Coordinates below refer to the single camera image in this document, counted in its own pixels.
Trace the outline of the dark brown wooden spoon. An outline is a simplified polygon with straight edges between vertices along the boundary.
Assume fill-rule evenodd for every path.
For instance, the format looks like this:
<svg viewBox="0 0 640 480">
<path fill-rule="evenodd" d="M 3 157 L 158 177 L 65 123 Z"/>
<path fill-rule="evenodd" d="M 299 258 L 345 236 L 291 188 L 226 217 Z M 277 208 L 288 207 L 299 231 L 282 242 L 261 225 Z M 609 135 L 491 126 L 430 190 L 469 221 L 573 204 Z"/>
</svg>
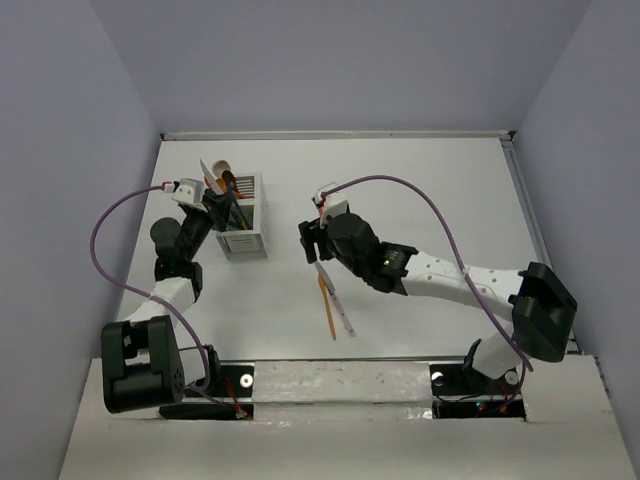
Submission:
<svg viewBox="0 0 640 480">
<path fill-rule="evenodd" d="M 224 170 L 221 174 L 222 180 L 225 182 L 228 191 L 232 191 L 235 195 L 239 195 L 240 192 L 236 185 L 236 179 L 230 170 Z"/>
</svg>

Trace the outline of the beige wooden spoon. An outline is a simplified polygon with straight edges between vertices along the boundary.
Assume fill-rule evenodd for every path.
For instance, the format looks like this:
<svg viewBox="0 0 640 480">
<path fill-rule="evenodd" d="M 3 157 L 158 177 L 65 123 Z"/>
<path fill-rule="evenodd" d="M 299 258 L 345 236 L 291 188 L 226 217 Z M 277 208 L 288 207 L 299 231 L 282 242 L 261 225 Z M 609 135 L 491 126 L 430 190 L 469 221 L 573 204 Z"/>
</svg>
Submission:
<svg viewBox="0 0 640 480">
<path fill-rule="evenodd" d="M 226 171 L 231 171 L 231 166 L 226 160 L 218 160 L 213 163 L 212 173 L 215 177 L 221 178 Z"/>
</svg>

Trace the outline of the steel knife green handle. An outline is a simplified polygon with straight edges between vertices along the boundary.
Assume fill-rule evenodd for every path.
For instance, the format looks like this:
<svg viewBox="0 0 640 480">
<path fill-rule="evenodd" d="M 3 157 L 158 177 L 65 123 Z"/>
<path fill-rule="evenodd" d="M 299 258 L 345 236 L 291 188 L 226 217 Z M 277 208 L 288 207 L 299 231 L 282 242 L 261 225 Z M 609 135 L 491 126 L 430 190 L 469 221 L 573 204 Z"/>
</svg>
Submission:
<svg viewBox="0 0 640 480">
<path fill-rule="evenodd" d="M 201 170 L 203 172 L 203 176 L 204 176 L 204 182 L 206 184 L 206 186 L 216 195 L 223 195 L 225 192 L 222 192 L 217 184 L 216 184 L 216 177 L 213 175 L 213 173 L 209 170 L 209 168 L 205 165 L 204 161 L 202 159 L 199 160 L 199 164 L 201 167 Z"/>
</svg>

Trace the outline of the orange plastic knife long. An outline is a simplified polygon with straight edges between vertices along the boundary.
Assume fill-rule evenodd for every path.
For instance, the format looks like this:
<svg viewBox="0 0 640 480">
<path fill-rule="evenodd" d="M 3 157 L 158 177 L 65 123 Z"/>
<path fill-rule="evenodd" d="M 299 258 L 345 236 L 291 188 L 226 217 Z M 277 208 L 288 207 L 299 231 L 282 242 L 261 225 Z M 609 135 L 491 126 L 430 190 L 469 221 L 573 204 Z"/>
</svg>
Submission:
<svg viewBox="0 0 640 480">
<path fill-rule="evenodd" d="M 232 191 L 228 191 L 227 197 L 230 202 L 230 214 L 233 217 L 234 221 L 242 230 L 248 230 L 249 224 L 247 223 L 246 217 L 244 216 L 244 213 L 236 200 L 235 194 Z"/>
</svg>

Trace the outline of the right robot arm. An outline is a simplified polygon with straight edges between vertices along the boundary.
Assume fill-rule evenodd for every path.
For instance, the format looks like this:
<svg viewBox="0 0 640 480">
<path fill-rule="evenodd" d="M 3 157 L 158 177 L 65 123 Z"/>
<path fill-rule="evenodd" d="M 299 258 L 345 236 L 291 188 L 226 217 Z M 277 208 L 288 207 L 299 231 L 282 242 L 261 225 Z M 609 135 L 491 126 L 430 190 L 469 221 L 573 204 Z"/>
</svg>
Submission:
<svg viewBox="0 0 640 480">
<path fill-rule="evenodd" d="M 526 360 L 564 359 L 578 304 L 543 263 L 532 262 L 524 270 L 461 268 L 414 247 L 380 241 L 354 213 L 303 221 L 298 231 L 310 264 L 336 260 L 378 292 L 483 310 L 497 332 L 469 348 L 460 379 L 470 391 L 486 390 Z"/>
</svg>

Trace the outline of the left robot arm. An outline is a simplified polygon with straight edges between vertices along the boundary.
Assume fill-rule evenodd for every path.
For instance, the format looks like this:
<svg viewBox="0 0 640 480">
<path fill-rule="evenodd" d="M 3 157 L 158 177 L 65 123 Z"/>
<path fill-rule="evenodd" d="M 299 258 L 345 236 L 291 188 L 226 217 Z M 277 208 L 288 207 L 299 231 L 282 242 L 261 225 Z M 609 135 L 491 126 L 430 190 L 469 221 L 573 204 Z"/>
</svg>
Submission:
<svg viewBox="0 0 640 480">
<path fill-rule="evenodd" d="M 195 256 L 210 232 L 224 232 L 232 211 L 230 194 L 205 190 L 179 203 L 185 217 L 153 223 L 155 285 L 140 307 L 100 334 L 103 398 L 106 409 L 124 413 L 182 402 L 187 391 L 209 398 L 221 383 L 219 357 L 186 319 L 200 298 L 203 270 Z"/>
</svg>

